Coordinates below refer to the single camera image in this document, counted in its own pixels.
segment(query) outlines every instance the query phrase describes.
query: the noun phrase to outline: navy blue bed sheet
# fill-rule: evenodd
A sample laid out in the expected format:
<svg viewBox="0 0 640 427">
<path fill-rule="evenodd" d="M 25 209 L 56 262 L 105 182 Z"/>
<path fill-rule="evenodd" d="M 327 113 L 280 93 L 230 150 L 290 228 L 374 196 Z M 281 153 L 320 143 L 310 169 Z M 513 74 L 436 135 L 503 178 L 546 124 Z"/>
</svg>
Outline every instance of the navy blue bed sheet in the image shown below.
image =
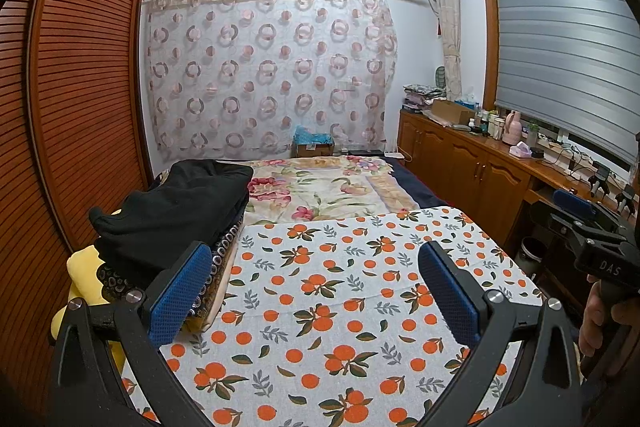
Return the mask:
<svg viewBox="0 0 640 427">
<path fill-rule="evenodd" d="M 422 183 L 415 177 L 409 169 L 404 167 L 397 159 L 387 158 L 383 156 L 385 162 L 391 165 L 394 171 L 391 175 L 396 179 L 398 185 L 400 185 L 409 194 L 414 201 L 418 203 L 420 208 L 435 208 L 436 206 L 444 206 L 447 203 L 437 197 L 431 189 Z"/>
</svg>

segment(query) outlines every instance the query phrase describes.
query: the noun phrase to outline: metal screw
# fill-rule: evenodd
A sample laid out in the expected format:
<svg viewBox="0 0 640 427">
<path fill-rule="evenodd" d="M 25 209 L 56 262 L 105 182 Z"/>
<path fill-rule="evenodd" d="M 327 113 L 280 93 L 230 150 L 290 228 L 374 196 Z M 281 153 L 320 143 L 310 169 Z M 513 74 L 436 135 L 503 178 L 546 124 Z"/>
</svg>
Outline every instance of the metal screw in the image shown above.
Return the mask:
<svg viewBox="0 0 640 427">
<path fill-rule="evenodd" d="M 75 299 L 71 299 L 69 301 L 69 304 L 66 305 L 66 307 L 71 311 L 77 310 L 80 306 L 82 306 L 82 299 L 79 297 L 76 297 Z"/>
<path fill-rule="evenodd" d="M 140 300 L 142 299 L 142 292 L 140 290 L 131 290 L 127 293 L 125 299 L 128 303 L 131 304 L 140 302 Z"/>
<path fill-rule="evenodd" d="M 562 309 L 562 302 L 560 302 L 558 299 L 556 299 L 555 297 L 551 297 L 547 302 L 546 305 L 549 306 L 553 311 L 558 311 Z"/>
<path fill-rule="evenodd" d="M 501 292 L 498 292 L 498 290 L 491 290 L 487 293 L 487 296 L 489 297 L 489 300 L 495 304 L 499 304 L 504 301 L 504 295 L 502 295 Z"/>
</svg>

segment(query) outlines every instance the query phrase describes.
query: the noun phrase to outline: sheer curtain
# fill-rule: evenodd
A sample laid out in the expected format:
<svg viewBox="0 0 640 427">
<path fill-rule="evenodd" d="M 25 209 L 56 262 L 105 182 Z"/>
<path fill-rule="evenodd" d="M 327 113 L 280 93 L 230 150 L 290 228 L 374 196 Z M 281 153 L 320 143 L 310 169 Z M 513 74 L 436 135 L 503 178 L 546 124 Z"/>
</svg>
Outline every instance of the sheer curtain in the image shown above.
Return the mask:
<svg viewBox="0 0 640 427">
<path fill-rule="evenodd" d="M 298 124 L 383 148 L 385 0 L 149 0 L 146 86 L 165 161 L 289 155 Z"/>
<path fill-rule="evenodd" d="M 438 18 L 442 32 L 447 99 L 462 95 L 460 77 L 460 0 L 438 0 Z"/>
</svg>

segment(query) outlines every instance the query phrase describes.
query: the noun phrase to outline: trash can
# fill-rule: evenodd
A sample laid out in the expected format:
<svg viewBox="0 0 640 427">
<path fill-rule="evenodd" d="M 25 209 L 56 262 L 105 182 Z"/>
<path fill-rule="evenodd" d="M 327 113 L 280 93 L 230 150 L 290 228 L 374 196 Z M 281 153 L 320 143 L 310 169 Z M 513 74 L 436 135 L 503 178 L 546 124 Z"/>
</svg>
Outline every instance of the trash can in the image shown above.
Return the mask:
<svg viewBox="0 0 640 427">
<path fill-rule="evenodd" d="M 516 264 L 532 281 L 540 272 L 540 264 L 546 253 L 546 245 L 535 237 L 527 236 L 522 240 L 516 255 Z"/>
</svg>

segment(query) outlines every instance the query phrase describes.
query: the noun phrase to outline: pink thermos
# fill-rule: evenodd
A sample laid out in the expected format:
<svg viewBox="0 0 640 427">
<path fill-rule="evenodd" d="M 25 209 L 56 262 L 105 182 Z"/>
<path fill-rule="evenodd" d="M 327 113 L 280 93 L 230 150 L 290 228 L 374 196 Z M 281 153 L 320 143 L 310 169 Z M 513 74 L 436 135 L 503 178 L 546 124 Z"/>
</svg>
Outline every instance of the pink thermos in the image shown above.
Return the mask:
<svg viewBox="0 0 640 427">
<path fill-rule="evenodd" d="M 520 112 L 511 111 L 504 122 L 502 141 L 508 145 L 517 145 L 521 140 L 522 124 L 520 123 Z"/>
</svg>

